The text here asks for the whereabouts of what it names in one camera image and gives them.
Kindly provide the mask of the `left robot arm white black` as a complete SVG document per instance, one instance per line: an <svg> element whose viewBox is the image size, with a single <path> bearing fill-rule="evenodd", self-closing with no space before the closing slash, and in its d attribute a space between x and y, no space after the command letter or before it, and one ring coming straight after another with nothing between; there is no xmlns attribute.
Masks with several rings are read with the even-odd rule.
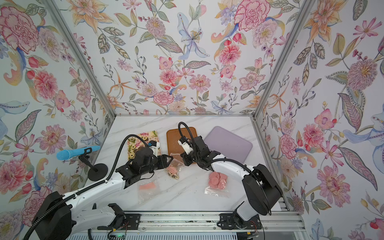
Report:
<svg viewBox="0 0 384 240"><path fill-rule="evenodd" d="M143 180L143 175L166 169L172 160L171 156L157 155L157 147L140 148L134 159L115 169L115 176L109 174L87 187L64 195L58 192L49 194L24 239L28 240L32 233L37 233L41 240L65 240L72 234L92 228L117 230L133 225L134 221L116 203L95 209L91 207Z"/></svg>

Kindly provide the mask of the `ziploc bag round cookies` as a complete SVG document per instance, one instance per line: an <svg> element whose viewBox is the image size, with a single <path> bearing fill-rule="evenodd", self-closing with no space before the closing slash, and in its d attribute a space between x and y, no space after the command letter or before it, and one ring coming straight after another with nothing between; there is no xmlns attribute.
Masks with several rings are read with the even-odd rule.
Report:
<svg viewBox="0 0 384 240"><path fill-rule="evenodd" d="M139 185L139 189L138 189L139 204L143 204L153 199L160 192L161 190L158 184L158 178L146 179L142 185Z"/></svg>

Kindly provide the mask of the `black microphone stand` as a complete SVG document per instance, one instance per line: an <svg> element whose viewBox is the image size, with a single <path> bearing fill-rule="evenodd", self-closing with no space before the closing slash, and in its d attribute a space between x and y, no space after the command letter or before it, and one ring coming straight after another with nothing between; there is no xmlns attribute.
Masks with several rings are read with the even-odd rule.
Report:
<svg viewBox="0 0 384 240"><path fill-rule="evenodd" d="M81 150L81 154L78 156L79 160L89 167L88 179L96 182L103 179L108 173L108 166L105 164L93 165L89 159L90 154L93 152L92 148L85 148Z"/></svg>

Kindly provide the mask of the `ziploc bag pink cookies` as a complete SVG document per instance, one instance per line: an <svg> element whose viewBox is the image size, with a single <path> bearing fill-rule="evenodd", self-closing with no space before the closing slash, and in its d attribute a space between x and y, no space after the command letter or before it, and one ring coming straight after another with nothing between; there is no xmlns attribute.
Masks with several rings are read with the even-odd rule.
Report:
<svg viewBox="0 0 384 240"><path fill-rule="evenodd" d="M205 194L229 198L230 193L226 189L228 176L222 173L211 172L209 175L208 186L205 188Z"/></svg>

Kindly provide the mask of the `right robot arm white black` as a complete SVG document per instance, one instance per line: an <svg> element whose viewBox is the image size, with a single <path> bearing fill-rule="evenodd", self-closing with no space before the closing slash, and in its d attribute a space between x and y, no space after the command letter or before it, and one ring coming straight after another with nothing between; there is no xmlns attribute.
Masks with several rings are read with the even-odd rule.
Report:
<svg viewBox="0 0 384 240"><path fill-rule="evenodd" d="M184 150L181 157L186 166L195 163L203 170L224 174L243 184L247 200L237 207L234 214L244 222L256 215L270 215L272 207L283 195L275 178L262 164L247 166L217 151L210 151L200 136L191 140L181 137L178 144Z"/></svg>

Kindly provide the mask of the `ziploc bag beige cookies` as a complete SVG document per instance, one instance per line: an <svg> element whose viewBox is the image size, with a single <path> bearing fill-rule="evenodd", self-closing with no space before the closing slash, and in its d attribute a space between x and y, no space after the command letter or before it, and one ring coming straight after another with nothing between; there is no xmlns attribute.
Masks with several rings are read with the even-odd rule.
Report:
<svg viewBox="0 0 384 240"><path fill-rule="evenodd" d="M175 180L178 180L180 177L180 171L184 167L185 167L184 163L180 162L177 159L173 159L170 165L166 168L166 172L169 175L169 177Z"/></svg>

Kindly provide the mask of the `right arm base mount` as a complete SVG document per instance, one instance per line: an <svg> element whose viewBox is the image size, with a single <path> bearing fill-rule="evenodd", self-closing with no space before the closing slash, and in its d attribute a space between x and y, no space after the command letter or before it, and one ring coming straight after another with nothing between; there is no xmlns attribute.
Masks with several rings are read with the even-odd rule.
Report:
<svg viewBox="0 0 384 240"><path fill-rule="evenodd" d="M229 214L219 214L217 226L222 230L261 230L262 224L259 214L254 215L249 220L243 220L235 211Z"/></svg>

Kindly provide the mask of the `lilac plastic tray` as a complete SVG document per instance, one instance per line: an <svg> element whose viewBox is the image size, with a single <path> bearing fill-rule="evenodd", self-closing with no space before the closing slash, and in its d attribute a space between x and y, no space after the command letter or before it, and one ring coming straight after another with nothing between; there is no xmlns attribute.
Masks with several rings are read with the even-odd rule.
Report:
<svg viewBox="0 0 384 240"><path fill-rule="evenodd" d="M244 138L222 128L214 127L204 138L211 151L220 152L225 157L244 164L253 144Z"/></svg>

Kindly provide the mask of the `blue microphone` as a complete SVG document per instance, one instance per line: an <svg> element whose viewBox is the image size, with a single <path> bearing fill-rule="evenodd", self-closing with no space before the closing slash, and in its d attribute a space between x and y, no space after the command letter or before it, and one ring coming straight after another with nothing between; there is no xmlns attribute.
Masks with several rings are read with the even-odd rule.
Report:
<svg viewBox="0 0 384 240"><path fill-rule="evenodd" d="M56 157L60 161L67 161L74 157L81 156L81 155L88 155L92 152L99 151L101 149L100 146L91 146L91 147L85 147L81 149L75 149L75 150L63 150L56 154Z"/></svg>

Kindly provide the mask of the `brown wooden tray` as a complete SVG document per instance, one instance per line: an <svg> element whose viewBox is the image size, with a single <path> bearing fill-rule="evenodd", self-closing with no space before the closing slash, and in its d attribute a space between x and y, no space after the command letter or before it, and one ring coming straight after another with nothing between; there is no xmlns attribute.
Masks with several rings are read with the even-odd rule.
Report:
<svg viewBox="0 0 384 240"><path fill-rule="evenodd" d="M194 127L187 130L181 126L180 130L172 129L167 131L168 155L182 162L185 166L194 164L193 154L195 153L192 139L197 137Z"/></svg>

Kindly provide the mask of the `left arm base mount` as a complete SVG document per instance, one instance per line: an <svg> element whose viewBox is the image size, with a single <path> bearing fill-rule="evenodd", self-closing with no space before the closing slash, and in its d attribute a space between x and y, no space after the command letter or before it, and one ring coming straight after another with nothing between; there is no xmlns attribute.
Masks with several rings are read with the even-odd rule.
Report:
<svg viewBox="0 0 384 240"><path fill-rule="evenodd" d="M97 230L138 230L140 214L127 214L116 203L108 204L108 207L114 214L112 222L109 225L97 227Z"/></svg>

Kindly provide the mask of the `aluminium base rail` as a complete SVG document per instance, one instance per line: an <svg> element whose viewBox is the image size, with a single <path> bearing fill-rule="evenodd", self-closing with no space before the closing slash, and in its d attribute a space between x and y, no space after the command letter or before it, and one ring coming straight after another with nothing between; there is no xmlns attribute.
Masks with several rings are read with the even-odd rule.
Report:
<svg viewBox="0 0 384 240"><path fill-rule="evenodd" d="M219 214L232 212L132 212L127 214L140 214L138 230L129 231L232 231L222 230L217 226ZM69 217L65 216L55 223L50 221L47 230L53 230L55 236L67 238L70 235L109 225L114 217L113 212L106 210L82 211L80 214ZM273 212L272 215L260 216L262 229L266 232L303 232L305 225L302 218L296 212ZM233 230L234 232L245 232L247 230Z"/></svg>

